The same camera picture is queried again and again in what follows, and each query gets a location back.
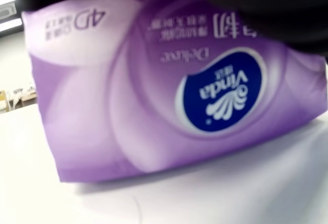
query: blue oval logo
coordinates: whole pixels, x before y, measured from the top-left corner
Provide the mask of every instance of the blue oval logo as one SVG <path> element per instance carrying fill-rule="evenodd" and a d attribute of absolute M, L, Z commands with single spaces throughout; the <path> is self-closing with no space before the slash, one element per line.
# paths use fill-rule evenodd
<path fill-rule="evenodd" d="M 176 109 L 187 125 L 217 132 L 239 122 L 258 101 L 265 65 L 250 48 L 224 53 L 199 73 L 185 77 Z"/>

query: tissue pack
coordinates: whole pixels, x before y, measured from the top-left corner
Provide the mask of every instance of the tissue pack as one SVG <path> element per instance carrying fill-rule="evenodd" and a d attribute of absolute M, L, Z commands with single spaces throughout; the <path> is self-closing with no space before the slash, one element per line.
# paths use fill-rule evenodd
<path fill-rule="evenodd" d="M 67 0 L 23 18 L 61 181 L 193 164 L 327 110 L 323 57 L 205 0 Z"/>

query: purple tissue package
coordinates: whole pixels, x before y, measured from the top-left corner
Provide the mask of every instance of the purple tissue package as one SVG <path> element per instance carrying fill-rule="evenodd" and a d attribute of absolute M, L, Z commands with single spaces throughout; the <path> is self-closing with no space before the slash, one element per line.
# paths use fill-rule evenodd
<path fill-rule="evenodd" d="M 24 23 L 61 181 L 189 165 L 327 110 L 323 57 L 205 0 L 67 0 Z"/>

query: white swirl pattern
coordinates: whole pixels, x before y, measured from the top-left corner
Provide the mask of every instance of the white swirl pattern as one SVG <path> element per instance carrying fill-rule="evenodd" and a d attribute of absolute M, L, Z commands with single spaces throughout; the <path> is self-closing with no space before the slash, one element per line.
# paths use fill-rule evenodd
<path fill-rule="evenodd" d="M 242 110 L 247 100 L 248 88 L 246 85 L 240 85 L 236 90 L 230 91 L 223 95 L 214 104 L 208 104 L 206 114 L 213 116 L 215 120 L 229 120 L 233 110 Z"/>

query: white table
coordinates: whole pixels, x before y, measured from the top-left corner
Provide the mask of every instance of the white table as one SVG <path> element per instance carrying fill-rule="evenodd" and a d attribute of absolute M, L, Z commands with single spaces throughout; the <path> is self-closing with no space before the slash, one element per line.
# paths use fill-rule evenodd
<path fill-rule="evenodd" d="M 36 105 L 0 115 L 1 224 L 327 224 L 328 113 L 201 165 L 101 184 L 58 181 Z"/>

